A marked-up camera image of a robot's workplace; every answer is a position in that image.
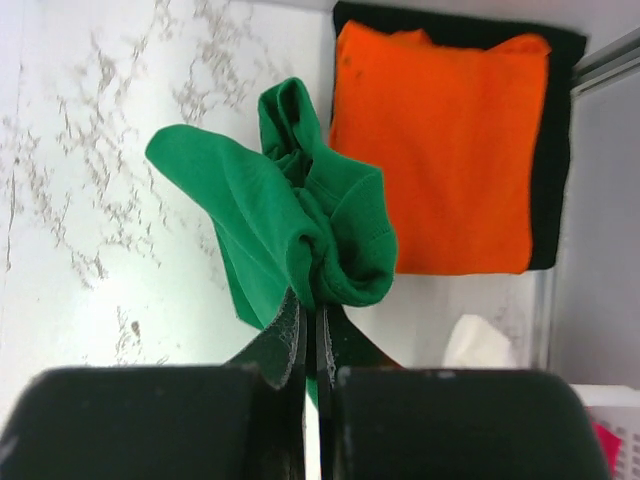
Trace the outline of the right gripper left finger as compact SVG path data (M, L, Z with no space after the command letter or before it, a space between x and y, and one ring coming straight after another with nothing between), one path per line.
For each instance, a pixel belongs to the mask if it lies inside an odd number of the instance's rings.
M5 479L301 479L306 312L221 365L69 367L34 378L1 436Z

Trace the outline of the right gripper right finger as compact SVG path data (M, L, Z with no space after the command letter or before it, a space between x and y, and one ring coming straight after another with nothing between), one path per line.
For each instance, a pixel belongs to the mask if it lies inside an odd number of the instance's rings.
M541 370L416 369L339 305L315 316L325 479L607 479L574 390Z

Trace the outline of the green t shirt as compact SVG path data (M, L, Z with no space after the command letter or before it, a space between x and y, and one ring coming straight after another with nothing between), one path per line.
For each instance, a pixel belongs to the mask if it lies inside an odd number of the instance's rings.
M287 291L311 310L380 302L398 256L382 171L325 143L296 77L264 91L257 112L259 151L183 124L145 149L211 219L237 316L264 329Z

